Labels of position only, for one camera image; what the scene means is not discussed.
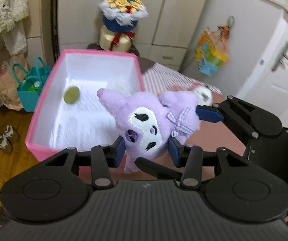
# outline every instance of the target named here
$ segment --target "purple checkered ribbon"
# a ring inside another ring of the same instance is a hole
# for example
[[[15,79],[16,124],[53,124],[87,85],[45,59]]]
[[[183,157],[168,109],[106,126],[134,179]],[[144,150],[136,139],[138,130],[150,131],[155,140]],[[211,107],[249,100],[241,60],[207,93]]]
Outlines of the purple checkered ribbon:
[[[190,109],[191,108],[182,109],[178,119],[176,119],[173,113],[171,112],[167,114],[167,118],[176,125],[176,128],[172,130],[172,134],[171,134],[172,137],[177,137],[180,132],[183,132],[184,134],[187,134],[188,136],[190,136],[194,132],[190,128],[182,124],[182,122],[186,118]]]

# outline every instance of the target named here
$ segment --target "blue flower box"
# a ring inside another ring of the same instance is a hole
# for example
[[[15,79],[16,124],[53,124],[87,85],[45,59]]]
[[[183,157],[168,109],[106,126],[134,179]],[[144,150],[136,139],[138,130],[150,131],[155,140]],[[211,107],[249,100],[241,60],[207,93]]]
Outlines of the blue flower box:
[[[131,25],[125,25],[125,26],[120,26],[116,20],[108,20],[105,16],[103,16],[103,23],[106,26],[106,28],[112,32],[115,33],[126,33],[126,32],[130,32],[131,30],[133,30],[138,21],[132,22],[133,26]]]

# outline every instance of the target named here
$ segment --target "purple plush toy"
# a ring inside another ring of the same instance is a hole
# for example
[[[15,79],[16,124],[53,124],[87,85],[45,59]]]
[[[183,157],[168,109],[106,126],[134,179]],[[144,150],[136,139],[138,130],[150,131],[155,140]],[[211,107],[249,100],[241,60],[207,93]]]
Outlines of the purple plush toy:
[[[100,89],[100,103],[116,120],[119,135],[126,145],[124,171],[137,171],[138,157],[155,159],[167,148],[170,136],[181,144],[199,129],[199,118],[195,113],[198,97],[193,92],[164,92],[160,97],[150,92],[137,92],[124,96],[119,92]]]

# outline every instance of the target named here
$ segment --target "pink box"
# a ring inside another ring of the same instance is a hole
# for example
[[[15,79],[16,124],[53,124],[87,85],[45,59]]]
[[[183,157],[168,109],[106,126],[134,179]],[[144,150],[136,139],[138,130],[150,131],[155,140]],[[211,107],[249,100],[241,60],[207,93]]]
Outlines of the pink box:
[[[63,94],[78,86],[80,98],[66,104]],[[137,56],[130,53],[67,49],[55,63],[38,100],[26,146],[38,161],[67,147],[88,151],[111,145],[118,137],[115,120],[96,92],[112,88],[124,93],[144,91]]]

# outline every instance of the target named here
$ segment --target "teal gift bag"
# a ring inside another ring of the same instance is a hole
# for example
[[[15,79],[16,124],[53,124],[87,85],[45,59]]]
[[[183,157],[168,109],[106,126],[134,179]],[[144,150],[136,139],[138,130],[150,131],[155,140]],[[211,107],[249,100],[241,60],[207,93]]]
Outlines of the teal gift bag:
[[[39,61],[42,63],[42,67],[38,66]],[[15,74],[15,66],[19,67],[27,75],[22,83]],[[50,71],[51,68],[45,65],[40,57],[36,59],[35,66],[33,66],[30,71],[25,70],[23,66],[17,63],[13,64],[11,67],[11,73],[19,84],[19,87],[17,88],[18,96],[26,112],[34,112],[39,95],[46,83]]]

